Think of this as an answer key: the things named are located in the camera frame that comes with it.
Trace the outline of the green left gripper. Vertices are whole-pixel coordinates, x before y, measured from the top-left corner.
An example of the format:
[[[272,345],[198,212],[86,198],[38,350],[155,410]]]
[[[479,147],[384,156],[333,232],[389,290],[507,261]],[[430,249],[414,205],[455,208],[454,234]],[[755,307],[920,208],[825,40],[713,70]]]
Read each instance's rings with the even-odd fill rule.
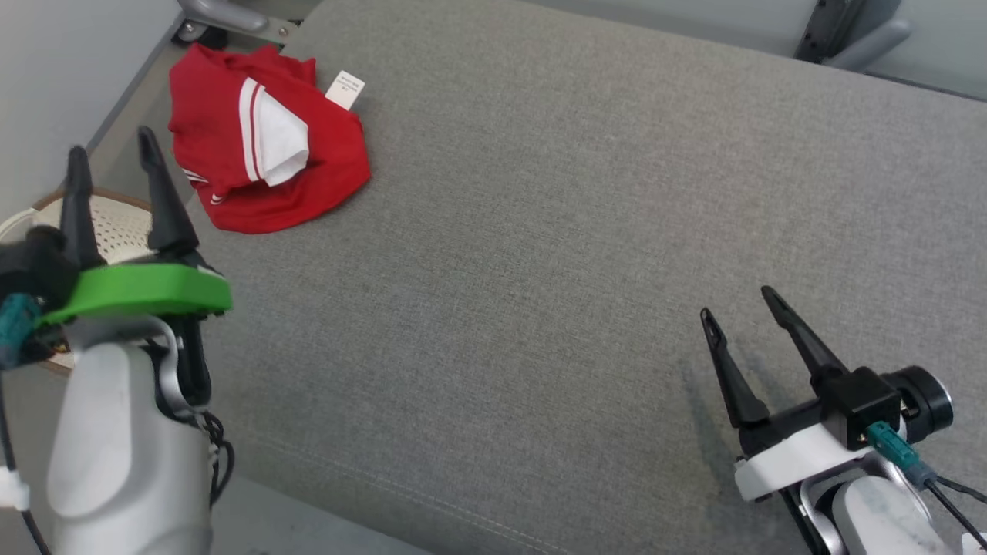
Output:
[[[84,147],[72,147],[59,223],[65,256],[88,271],[81,273],[68,302],[40,317],[39,326],[64,325],[74,318],[219,314],[233,308],[231,288],[222,275],[184,266],[202,264],[197,250],[200,239],[170,178],[155,133],[139,126],[137,142],[150,193],[151,225],[146,241],[150,253],[138,257],[139,264],[103,266],[89,209],[94,192],[89,156]]]

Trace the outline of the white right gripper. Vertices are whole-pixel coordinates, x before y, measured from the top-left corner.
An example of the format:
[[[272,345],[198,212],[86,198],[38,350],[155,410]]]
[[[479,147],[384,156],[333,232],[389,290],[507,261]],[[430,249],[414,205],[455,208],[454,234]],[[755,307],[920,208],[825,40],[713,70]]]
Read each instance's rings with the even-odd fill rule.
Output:
[[[817,397],[777,414],[753,393],[729,352],[729,341],[708,307],[700,312],[720,394],[730,425],[737,429],[743,457],[736,485],[746,501],[854,472],[878,476],[902,489],[918,485],[898,458],[875,449],[868,426],[883,422],[902,442],[916,445],[953,423],[951,395],[926,369],[909,366],[879,375],[869,368],[850,373],[775,288],[760,289],[776,323],[790,335],[810,372]]]

